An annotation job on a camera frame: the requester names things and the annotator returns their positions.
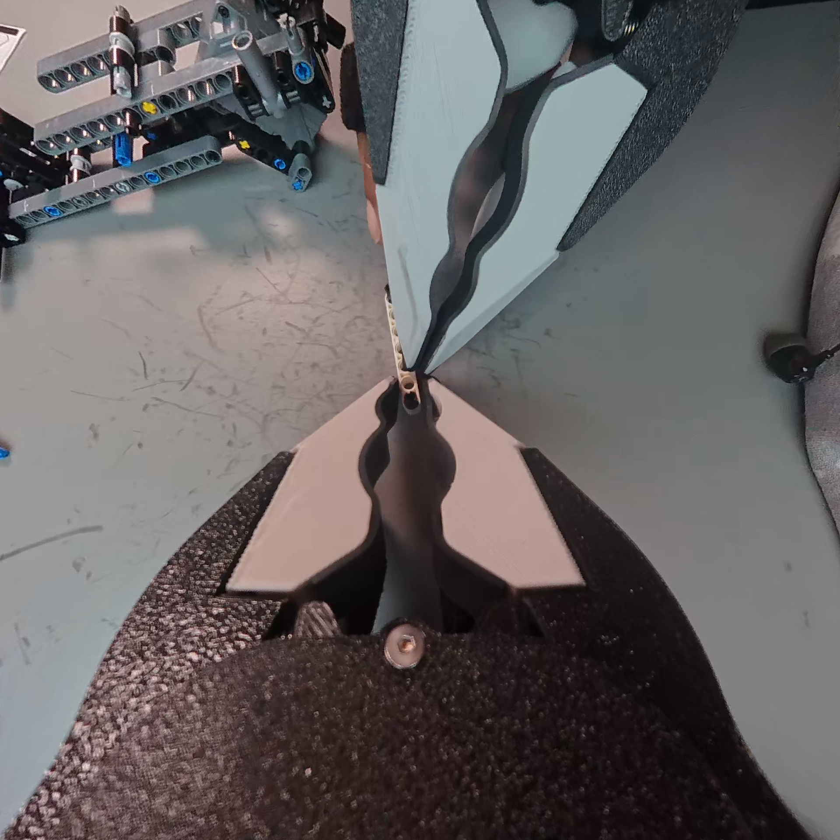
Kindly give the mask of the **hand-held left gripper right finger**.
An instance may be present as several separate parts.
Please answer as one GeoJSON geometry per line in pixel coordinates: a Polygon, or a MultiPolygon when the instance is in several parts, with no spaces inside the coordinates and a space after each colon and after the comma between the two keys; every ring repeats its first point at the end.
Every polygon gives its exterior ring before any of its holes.
{"type": "Polygon", "coordinates": [[[585,579],[507,431],[435,379],[427,381],[447,488],[435,571],[447,596],[507,596],[585,579]]]}

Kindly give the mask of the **grey toy chassis assembly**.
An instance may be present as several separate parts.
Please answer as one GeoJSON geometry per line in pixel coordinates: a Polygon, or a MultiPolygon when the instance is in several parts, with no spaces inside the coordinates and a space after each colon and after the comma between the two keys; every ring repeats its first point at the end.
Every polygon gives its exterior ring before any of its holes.
{"type": "Polygon", "coordinates": [[[329,48],[346,27],[324,2],[183,2],[136,19],[116,3],[108,33],[38,62],[46,91],[106,80],[108,95],[31,125],[2,111],[2,254],[30,229],[220,165],[234,146],[312,180],[337,98],[329,48]]]}

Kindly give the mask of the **person's right hand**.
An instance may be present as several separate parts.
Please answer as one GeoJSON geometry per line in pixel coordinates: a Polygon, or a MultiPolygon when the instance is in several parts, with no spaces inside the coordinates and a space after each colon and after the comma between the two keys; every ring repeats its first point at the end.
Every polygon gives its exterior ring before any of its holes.
{"type": "Polygon", "coordinates": [[[371,147],[367,133],[358,132],[357,143],[363,172],[367,223],[374,243],[382,245],[382,224],[377,206],[376,183],[373,177],[371,147]]]}

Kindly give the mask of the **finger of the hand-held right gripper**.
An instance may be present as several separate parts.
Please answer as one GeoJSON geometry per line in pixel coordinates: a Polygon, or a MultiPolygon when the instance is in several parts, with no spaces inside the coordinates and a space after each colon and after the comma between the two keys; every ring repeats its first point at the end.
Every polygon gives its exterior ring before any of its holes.
{"type": "Polygon", "coordinates": [[[456,186],[501,105],[508,63],[488,2],[409,2],[381,231],[406,367],[433,369],[455,255],[456,186]]]}
{"type": "Polygon", "coordinates": [[[559,257],[562,237],[632,125],[645,85],[611,60],[554,77],[521,105],[503,181],[465,253],[425,372],[470,341],[559,257]]]}

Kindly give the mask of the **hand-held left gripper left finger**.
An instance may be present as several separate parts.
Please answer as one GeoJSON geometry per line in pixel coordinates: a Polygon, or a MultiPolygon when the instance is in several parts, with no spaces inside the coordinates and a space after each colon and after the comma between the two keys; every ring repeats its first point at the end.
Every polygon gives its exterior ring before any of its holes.
{"type": "Polygon", "coordinates": [[[377,384],[292,450],[226,593],[296,594],[372,546],[399,402],[397,384],[377,384]]]}

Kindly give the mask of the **white perforated toy beam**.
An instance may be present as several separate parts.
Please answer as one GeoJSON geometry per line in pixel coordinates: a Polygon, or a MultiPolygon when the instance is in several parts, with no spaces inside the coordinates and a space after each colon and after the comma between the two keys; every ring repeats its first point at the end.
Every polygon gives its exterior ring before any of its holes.
{"type": "Polygon", "coordinates": [[[416,374],[406,366],[402,343],[396,327],[396,315],[389,286],[385,286],[385,312],[402,404],[408,414],[415,414],[421,407],[422,395],[416,374]]]}

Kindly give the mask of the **black wired earbud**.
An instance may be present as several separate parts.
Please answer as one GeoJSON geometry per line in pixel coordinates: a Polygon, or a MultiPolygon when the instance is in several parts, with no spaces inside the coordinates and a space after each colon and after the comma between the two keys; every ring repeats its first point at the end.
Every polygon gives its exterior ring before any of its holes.
{"type": "Polygon", "coordinates": [[[812,351],[805,339],[796,334],[772,332],[763,342],[763,357],[768,369],[782,382],[803,385],[814,379],[817,370],[839,351],[839,343],[812,351]]]}

